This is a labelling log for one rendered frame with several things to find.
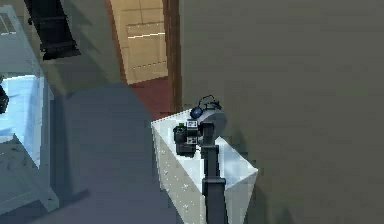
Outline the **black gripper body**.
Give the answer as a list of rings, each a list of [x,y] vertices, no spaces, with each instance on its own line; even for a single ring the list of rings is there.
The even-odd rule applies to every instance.
[[[197,131],[189,130],[186,126],[176,126],[173,129],[176,154],[193,156],[196,152]]]

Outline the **white chest of drawers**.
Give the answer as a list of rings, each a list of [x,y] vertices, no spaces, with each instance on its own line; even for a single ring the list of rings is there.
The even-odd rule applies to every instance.
[[[190,118],[180,113],[151,123],[160,188],[165,190],[183,224],[206,224],[202,195],[203,160],[199,153],[192,158],[176,153],[173,128]],[[229,224],[244,224],[258,169],[253,167],[223,138],[219,146],[220,176],[226,179],[225,199]]]

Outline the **white desk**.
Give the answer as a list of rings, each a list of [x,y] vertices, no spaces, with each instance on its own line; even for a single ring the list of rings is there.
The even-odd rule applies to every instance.
[[[38,167],[50,163],[50,86],[11,5],[0,7],[1,86],[9,97],[0,114],[0,145],[16,137]]]

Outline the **black cupboard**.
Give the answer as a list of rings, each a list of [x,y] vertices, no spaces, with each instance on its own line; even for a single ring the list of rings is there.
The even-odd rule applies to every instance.
[[[40,38],[40,51],[44,60],[80,55],[69,28],[61,0],[24,0],[33,25]]]

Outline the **black object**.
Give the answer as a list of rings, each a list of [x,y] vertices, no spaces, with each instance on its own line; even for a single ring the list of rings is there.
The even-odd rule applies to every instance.
[[[9,103],[9,97],[1,85],[2,81],[3,81],[3,77],[0,76],[0,114],[3,114],[6,112],[7,106]]]

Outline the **brown door frame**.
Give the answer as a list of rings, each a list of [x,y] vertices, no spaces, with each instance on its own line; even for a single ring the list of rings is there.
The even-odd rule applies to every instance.
[[[153,117],[179,112],[179,0],[104,0],[121,80]]]

